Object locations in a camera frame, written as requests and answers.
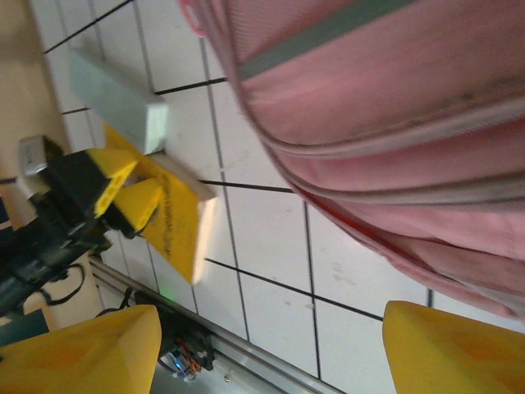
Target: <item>gray stripe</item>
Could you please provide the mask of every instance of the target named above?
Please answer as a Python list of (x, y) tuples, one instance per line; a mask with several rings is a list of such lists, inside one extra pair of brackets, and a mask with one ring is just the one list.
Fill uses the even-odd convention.
[(271, 47), (242, 64), (240, 79), (246, 80), (305, 54), (414, 0), (358, 0), (316, 25)]

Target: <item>white tile floor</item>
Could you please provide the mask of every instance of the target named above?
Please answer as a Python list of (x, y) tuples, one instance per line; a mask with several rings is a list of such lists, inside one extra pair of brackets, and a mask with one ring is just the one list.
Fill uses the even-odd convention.
[[(427, 303), (397, 273), (290, 193), (270, 164), (210, 46), (176, 0), (32, 0), (73, 150), (103, 146), (102, 120), (70, 90), (82, 46), (171, 106), (166, 151), (220, 197), (206, 273), (192, 289), (144, 240), (108, 233), (106, 264), (344, 392), (394, 392), (381, 339), (388, 300)], [(106, 306), (119, 300), (102, 294)], [(435, 295), (435, 307), (525, 332)]]

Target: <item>white foam block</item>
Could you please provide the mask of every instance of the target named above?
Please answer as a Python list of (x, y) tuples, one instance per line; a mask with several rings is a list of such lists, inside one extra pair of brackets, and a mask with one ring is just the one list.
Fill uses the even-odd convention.
[(73, 93), (87, 107), (141, 153), (163, 148), (168, 106), (161, 97), (79, 49), (71, 51), (70, 67)]

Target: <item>pink bag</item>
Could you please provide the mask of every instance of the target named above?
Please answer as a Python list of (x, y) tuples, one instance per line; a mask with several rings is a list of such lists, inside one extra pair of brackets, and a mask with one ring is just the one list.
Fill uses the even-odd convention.
[(298, 194), (422, 284), (525, 316), (525, 2), (184, 2)]

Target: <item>yellow block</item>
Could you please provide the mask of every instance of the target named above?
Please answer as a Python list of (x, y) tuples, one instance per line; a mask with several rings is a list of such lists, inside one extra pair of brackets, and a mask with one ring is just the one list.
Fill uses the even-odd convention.
[(398, 394), (525, 392), (525, 335), (391, 301), (383, 341)]
[(104, 176), (110, 179), (109, 185), (95, 204), (94, 215), (99, 218), (106, 212), (116, 193), (124, 185), (137, 160), (130, 152), (122, 149), (88, 149), (87, 153)]
[(139, 231), (148, 224), (148, 220), (158, 206), (161, 194), (161, 186), (154, 178), (151, 178), (123, 187), (116, 194), (113, 203), (130, 225)]
[(199, 234), (199, 197), (171, 172), (140, 154), (108, 124), (105, 124), (105, 129), (106, 146), (131, 152), (138, 161), (133, 173), (143, 178), (155, 178), (160, 184), (162, 194), (157, 215), (142, 235), (187, 282), (192, 283)]
[(161, 344), (157, 309), (138, 305), (0, 348), (1, 393), (148, 393)]

